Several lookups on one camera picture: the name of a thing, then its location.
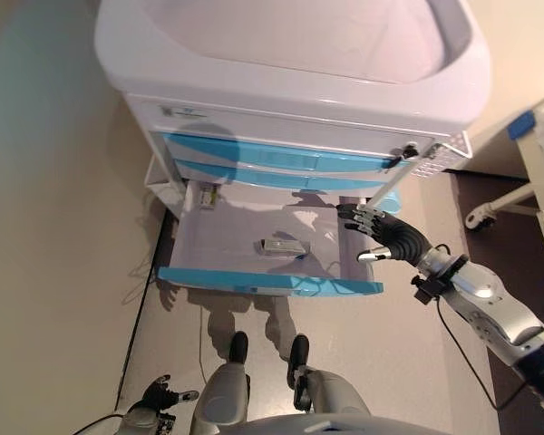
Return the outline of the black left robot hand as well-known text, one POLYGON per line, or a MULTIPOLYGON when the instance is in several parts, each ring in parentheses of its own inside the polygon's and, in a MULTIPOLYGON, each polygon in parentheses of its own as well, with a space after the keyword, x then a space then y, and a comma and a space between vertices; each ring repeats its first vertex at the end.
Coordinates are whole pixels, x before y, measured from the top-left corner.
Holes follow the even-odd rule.
POLYGON ((142 395, 145 407, 155 411, 164 411, 183 402, 196 401, 198 391, 173 391, 170 389, 169 374, 164 374, 153 381, 142 395))

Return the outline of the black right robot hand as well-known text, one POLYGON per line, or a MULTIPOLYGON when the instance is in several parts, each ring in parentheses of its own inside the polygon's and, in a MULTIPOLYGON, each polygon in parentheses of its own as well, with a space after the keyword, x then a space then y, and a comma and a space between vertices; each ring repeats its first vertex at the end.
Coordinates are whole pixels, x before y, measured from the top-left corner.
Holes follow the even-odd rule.
POLYGON ((341 204, 336 210, 345 220, 346 229, 362 233, 380 245, 359 253, 359 263, 392 259, 417 266, 432 249, 429 240, 418 229, 378 208, 367 204, 341 204))

